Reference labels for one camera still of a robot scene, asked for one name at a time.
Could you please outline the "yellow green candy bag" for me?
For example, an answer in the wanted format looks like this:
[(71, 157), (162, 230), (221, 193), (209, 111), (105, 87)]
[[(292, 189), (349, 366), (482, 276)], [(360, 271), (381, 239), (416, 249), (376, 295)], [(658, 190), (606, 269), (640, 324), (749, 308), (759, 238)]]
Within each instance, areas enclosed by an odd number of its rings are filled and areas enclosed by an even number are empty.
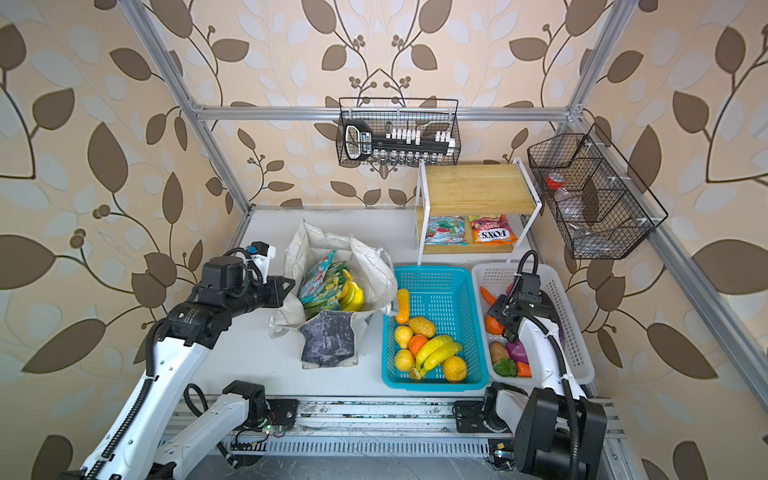
[(338, 307), (338, 300), (335, 297), (330, 297), (306, 304), (304, 306), (304, 313), (306, 319), (310, 320), (322, 312), (336, 310)]
[(323, 289), (312, 302), (330, 297), (335, 297), (339, 302), (345, 283), (344, 275), (342, 273), (344, 269), (347, 270), (346, 262), (335, 262), (331, 264), (325, 276)]

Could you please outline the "cream Monet print tote bag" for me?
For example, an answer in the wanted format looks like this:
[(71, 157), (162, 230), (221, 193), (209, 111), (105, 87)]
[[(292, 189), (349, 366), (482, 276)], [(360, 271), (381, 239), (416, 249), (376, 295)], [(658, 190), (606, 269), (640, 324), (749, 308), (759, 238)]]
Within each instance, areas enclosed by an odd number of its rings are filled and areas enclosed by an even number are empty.
[[(332, 263), (346, 262), (347, 271), (363, 289), (360, 311), (322, 312), (310, 320), (298, 298), (305, 273), (325, 255), (335, 251)], [(358, 363), (358, 350), (370, 318), (391, 313), (398, 290), (389, 253), (370, 247), (353, 236), (325, 232), (303, 221), (285, 251), (284, 276), (296, 281), (283, 305), (270, 318), (270, 336), (290, 331), (299, 335), (300, 361), (304, 369), (351, 367)]]

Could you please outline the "yellow green banana bunch back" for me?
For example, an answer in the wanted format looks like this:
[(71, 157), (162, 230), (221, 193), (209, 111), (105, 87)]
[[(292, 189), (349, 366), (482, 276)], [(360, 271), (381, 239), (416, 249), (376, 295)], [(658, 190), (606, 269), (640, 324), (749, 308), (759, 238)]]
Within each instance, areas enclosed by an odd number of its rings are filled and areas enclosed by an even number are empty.
[(339, 300), (340, 309), (344, 312), (358, 312), (365, 301), (363, 289), (354, 281), (352, 274), (344, 269), (342, 271), (345, 283)]

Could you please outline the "teal candy bag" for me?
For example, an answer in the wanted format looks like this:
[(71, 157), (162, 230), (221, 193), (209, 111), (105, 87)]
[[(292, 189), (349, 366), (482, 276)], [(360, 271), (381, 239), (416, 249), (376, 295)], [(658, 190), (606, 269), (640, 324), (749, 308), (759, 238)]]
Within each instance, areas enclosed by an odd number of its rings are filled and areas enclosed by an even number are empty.
[(306, 305), (312, 302), (321, 292), (334, 256), (335, 251), (331, 251), (305, 273), (298, 295), (302, 304)]

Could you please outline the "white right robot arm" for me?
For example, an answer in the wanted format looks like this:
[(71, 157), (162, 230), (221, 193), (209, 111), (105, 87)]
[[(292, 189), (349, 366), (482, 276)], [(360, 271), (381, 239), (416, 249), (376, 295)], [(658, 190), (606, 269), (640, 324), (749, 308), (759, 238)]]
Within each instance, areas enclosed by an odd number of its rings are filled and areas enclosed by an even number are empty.
[(534, 382), (530, 392), (494, 382), (480, 401), (452, 407), (461, 433), (509, 433), (510, 446), (496, 448), (491, 463), (539, 479), (595, 479), (607, 430), (602, 405), (592, 402), (576, 381), (541, 295), (538, 255), (527, 251), (507, 293), (491, 303), (488, 315), (504, 336), (526, 350)]

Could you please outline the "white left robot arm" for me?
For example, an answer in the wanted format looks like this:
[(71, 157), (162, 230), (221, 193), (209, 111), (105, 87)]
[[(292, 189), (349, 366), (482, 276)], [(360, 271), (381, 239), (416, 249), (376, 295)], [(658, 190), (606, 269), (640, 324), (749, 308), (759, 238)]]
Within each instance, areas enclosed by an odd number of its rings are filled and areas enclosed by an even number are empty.
[(184, 479), (233, 430), (271, 427), (275, 414), (263, 386), (235, 380), (181, 433), (163, 433), (191, 379), (233, 320), (282, 306), (295, 282), (268, 273), (274, 247), (236, 247), (205, 263), (186, 301), (150, 329), (145, 373), (96, 449), (62, 479)]

